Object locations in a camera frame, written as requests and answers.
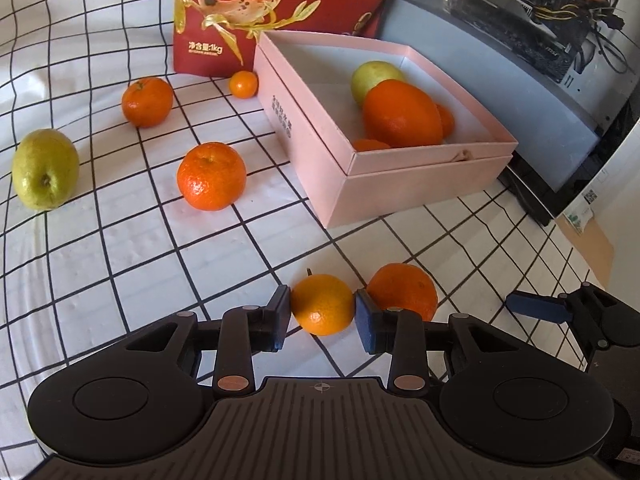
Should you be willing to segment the yellowish orange mandarin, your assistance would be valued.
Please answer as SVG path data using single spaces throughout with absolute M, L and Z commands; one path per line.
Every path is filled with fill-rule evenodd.
M 355 299 L 349 286 L 331 274 L 307 276 L 291 290 L 291 312 L 299 326 L 314 336 L 335 335 L 355 316 Z

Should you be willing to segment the large green pear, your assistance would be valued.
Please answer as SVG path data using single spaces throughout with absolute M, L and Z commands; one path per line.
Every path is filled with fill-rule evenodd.
M 27 208 L 43 211 L 62 206 L 74 194 L 78 178 L 78 151 L 62 132 L 38 129 L 18 144 L 12 181 Z

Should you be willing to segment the white black-grid tablecloth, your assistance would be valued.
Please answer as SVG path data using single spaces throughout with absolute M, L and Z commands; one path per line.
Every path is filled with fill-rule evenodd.
M 220 318 L 264 304 L 310 269 L 351 288 L 387 263 L 431 275 L 437 318 L 469 312 L 570 363 L 586 361 L 566 326 L 512 313 L 514 289 L 557 295 L 593 272 L 557 226 L 538 224 L 500 183 L 327 229 L 256 100 L 227 81 L 172 68 L 172 0 L 1 0 L 1 474 L 43 458 L 26 405 L 44 378 L 178 311 Z M 142 78 L 170 84 L 158 126 L 137 128 L 122 95 Z M 38 129 L 79 155 L 75 192 L 52 210 L 15 193 L 12 160 Z M 198 210 L 177 185 L 186 153 L 237 151 L 245 191 Z

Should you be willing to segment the small mandarin in box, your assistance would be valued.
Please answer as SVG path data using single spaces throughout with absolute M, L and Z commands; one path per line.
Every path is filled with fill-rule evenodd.
M 438 109 L 440 122 L 442 123 L 442 137 L 446 139 L 454 133 L 454 127 L 456 126 L 454 115 L 451 114 L 446 106 L 437 104 L 436 107 Z M 388 150 L 390 148 L 385 142 L 366 138 L 352 141 L 352 147 L 357 152 Z

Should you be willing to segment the large orange in box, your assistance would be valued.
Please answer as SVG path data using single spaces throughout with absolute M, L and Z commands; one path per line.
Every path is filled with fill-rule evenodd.
M 370 90 L 361 107 L 364 134 L 391 148 L 442 144 L 442 123 L 433 99 L 413 84 L 386 80 Z

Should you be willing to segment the tiny orange kumquat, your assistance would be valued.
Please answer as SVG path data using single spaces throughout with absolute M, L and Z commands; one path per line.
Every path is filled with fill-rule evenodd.
M 240 70 L 229 79 L 229 91 L 238 99 L 250 99 L 258 90 L 258 78 L 250 70 Z

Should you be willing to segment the pink cardboard box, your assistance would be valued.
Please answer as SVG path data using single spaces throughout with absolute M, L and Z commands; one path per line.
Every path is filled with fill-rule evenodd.
M 326 228 L 480 192 L 518 141 L 403 44 L 266 32 L 258 100 Z

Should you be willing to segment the green pear in box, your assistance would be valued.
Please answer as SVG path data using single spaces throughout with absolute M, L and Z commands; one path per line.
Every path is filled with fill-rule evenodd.
M 390 79 L 407 81 L 404 73 L 393 64 L 384 61 L 365 62 L 352 73 L 350 80 L 352 97 L 357 105 L 362 107 L 367 93 L 381 82 Z

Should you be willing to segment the open computer case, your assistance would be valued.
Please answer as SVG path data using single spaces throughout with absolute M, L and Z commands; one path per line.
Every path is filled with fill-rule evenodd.
M 639 91 L 639 0 L 405 0 L 479 36 L 606 131 Z

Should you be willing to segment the red egg snack bag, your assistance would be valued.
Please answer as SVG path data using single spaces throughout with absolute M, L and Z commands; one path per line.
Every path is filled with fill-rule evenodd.
M 174 0 L 174 69 L 203 77 L 250 70 L 272 30 L 372 37 L 384 0 Z

